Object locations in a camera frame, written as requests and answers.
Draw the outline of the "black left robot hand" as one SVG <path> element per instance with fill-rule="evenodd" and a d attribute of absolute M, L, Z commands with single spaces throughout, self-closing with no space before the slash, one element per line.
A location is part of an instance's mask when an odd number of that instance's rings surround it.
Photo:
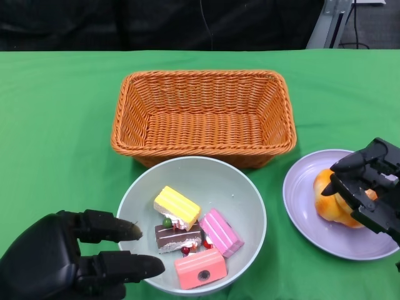
<path fill-rule="evenodd" d="M 124 299 L 127 283 L 162 274 L 163 262 L 130 251 L 82 256 L 78 243 L 119 243 L 142 236 L 137 225 L 110 212 L 48 214 L 2 256 L 1 299 Z"/>

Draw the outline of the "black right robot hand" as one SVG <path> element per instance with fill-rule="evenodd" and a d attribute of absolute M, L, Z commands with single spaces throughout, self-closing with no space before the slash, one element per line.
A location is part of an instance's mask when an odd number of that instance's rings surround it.
<path fill-rule="evenodd" d="M 323 196 L 338 193 L 351 209 L 351 217 L 375 233 L 385 233 L 399 243 L 399 148 L 373 139 L 331 166 Z"/>

